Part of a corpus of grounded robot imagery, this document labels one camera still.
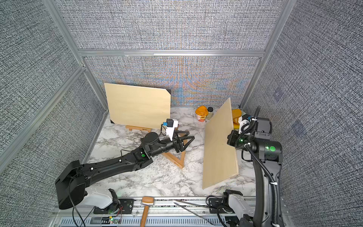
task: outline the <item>wooden handle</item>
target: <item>wooden handle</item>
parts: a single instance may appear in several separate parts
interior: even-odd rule
[[[146,218],[147,218],[147,213],[148,212],[149,212],[149,206],[145,206],[144,207],[144,212],[142,213],[140,227],[145,227],[145,223],[146,223]]]

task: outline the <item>aluminum frame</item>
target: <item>aluminum frame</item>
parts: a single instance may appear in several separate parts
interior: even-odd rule
[[[69,49],[72,51],[72,53],[73,53],[75,59],[77,60],[78,64],[82,65],[82,66],[86,65],[85,62],[83,61],[83,58],[81,57],[81,55],[78,52],[78,45],[75,42],[75,40],[73,38],[73,35],[70,32],[66,22],[64,21],[64,18],[62,16],[61,12],[59,11],[58,6],[54,2],[54,0],[43,0],[43,3],[46,6],[46,8],[48,9],[48,12],[52,16],[55,24],[57,25],[57,27],[59,29],[59,31],[63,35],[66,43],[69,46]],[[107,110],[108,105],[107,105],[106,96],[103,93],[101,87],[99,86],[96,78],[93,76],[93,74],[90,74],[90,73],[87,73],[87,72],[86,72],[86,77],[87,77],[87,80],[90,83],[92,89],[96,93],[98,99],[102,103],[104,109]]]
[[[67,80],[58,88],[58,90],[48,99],[44,106],[35,114],[35,116],[27,123],[21,132],[10,142],[10,144],[0,154],[0,174],[5,170],[8,164],[13,160],[16,154],[25,145],[28,139],[38,129],[48,114],[53,110],[63,95],[73,85],[76,79],[83,73],[85,68],[78,66],[75,71],[67,78]]]
[[[99,124],[99,126],[98,126],[97,132],[96,132],[96,134],[95,134],[95,135],[94,135],[94,137],[93,137],[93,140],[92,140],[92,142],[91,142],[91,145],[90,145],[90,147],[88,148],[88,151],[87,151],[86,156],[84,157],[84,159],[83,159],[83,161],[82,161],[82,164],[87,163],[88,159],[90,158],[90,155],[91,155],[91,153],[92,153],[92,150],[93,150],[93,148],[94,148],[94,145],[95,145],[95,144],[96,144],[96,142],[97,142],[98,136],[99,136],[99,134],[100,134],[100,132],[101,132],[101,130],[102,130],[102,128],[103,128],[103,124],[104,124],[104,123],[105,123],[105,121],[106,121],[106,118],[107,118],[108,113],[109,113],[109,111],[108,111],[108,110],[106,110],[106,111],[103,113],[102,121],[100,122],[100,124]]]
[[[119,199],[134,199],[134,206],[132,208],[131,214],[123,214],[122,216],[142,216],[144,205],[141,204],[142,197],[118,197]],[[150,206],[148,211],[148,216],[194,216],[192,213],[180,208],[176,207],[176,205],[173,203],[173,200],[186,200],[191,203],[200,204],[200,205],[206,205],[205,204],[205,196],[200,197],[154,197],[155,203],[153,206]],[[246,202],[251,206],[255,207],[256,205],[256,196],[244,196],[244,199]],[[193,212],[197,212],[199,214],[203,214],[205,212],[205,217],[208,216],[215,216],[216,214],[210,214],[208,208],[203,207],[197,207],[193,205],[183,204],[183,206],[186,206],[189,210],[192,210]],[[81,216],[85,217],[89,211],[93,208],[93,206],[77,206],[77,209]],[[66,209],[66,210],[60,210],[58,207],[55,207],[51,218],[48,222],[49,227],[57,225],[62,217],[64,216],[72,216],[72,209]],[[102,214],[93,214],[90,213],[89,217],[95,217],[95,216],[104,216]],[[235,216],[235,214],[221,214],[221,216]]]
[[[296,3],[296,0],[286,0],[285,1],[285,4],[280,12],[280,15],[277,19],[277,22],[272,30],[272,33],[271,33],[271,36],[269,38],[269,41],[266,45],[266,54],[265,56],[258,62],[257,64],[257,67],[256,67],[256,70],[250,80],[250,82],[248,83],[247,85],[247,88],[242,96],[242,100],[241,100],[241,103],[239,105],[240,109],[243,109],[245,107],[245,105],[247,104],[248,102],[248,99],[250,98],[256,84],[257,84],[257,81],[258,79],[260,78],[260,75],[276,45],[276,42],[278,40],[278,38],[280,37],[280,34],[282,32],[282,29],[284,28],[285,26],[285,23],[287,21],[287,19],[289,18],[290,16],[290,13],[292,11],[292,8],[294,7]]]
[[[82,57],[87,56],[228,56],[228,57],[263,57],[264,50],[116,50],[116,49],[79,49]]]

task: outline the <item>textured wall panel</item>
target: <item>textured wall panel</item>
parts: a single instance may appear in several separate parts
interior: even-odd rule
[[[284,0],[56,3],[81,49],[265,49]]]
[[[87,57],[104,83],[171,89],[172,106],[238,105],[257,57]]]
[[[249,99],[284,149],[301,227],[363,226],[363,5],[298,0]]]
[[[78,64],[41,0],[0,12],[1,153]]]
[[[46,226],[57,204],[56,178],[84,158],[104,109],[81,75],[0,175],[0,226]]]

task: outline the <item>wooden board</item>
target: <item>wooden board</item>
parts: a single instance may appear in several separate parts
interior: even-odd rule
[[[237,154],[227,145],[233,130],[231,99],[219,108],[205,126],[202,189],[238,174]]]
[[[170,118],[170,93],[165,89],[105,83],[110,119],[115,124],[160,129]]]

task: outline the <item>white marble surface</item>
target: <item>white marble surface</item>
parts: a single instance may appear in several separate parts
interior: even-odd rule
[[[205,196],[221,195],[226,189],[239,190],[244,196],[255,196],[256,179],[251,163],[241,159],[237,151],[239,175],[202,190],[205,122],[199,122],[195,108],[171,108],[171,118],[179,121],[179,130],[189,130],[195,140],[187,148],[183,170],[163,155],[153,158],[144,169],[101,180],[91,187],[114,189],[118,196]],[[133,150],[140,145],[146,131],[129,131],[125,125],[110,123],[108,116],[88,163],[100,162],[121,155],[120,150]],[[245,159],[250,156],[245,152]]]

